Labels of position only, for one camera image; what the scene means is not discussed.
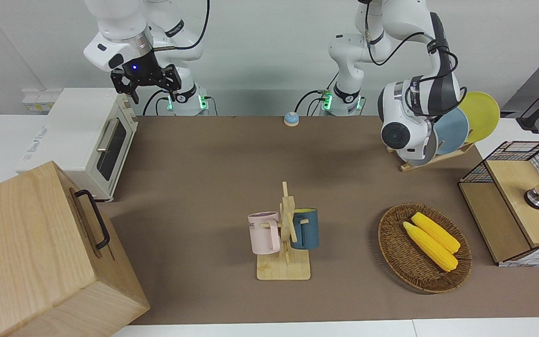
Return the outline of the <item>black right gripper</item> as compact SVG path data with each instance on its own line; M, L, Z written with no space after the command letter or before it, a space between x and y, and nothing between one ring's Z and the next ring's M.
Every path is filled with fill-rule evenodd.
M162 67L158 63L154 51L144 56L129 60L122 64L121 70L112 70L111 81L118 94L126 94L135 104L140 98L137 94L139 86L158 86L166 89L175 102L178 91L182 89L182 80L174 64Z

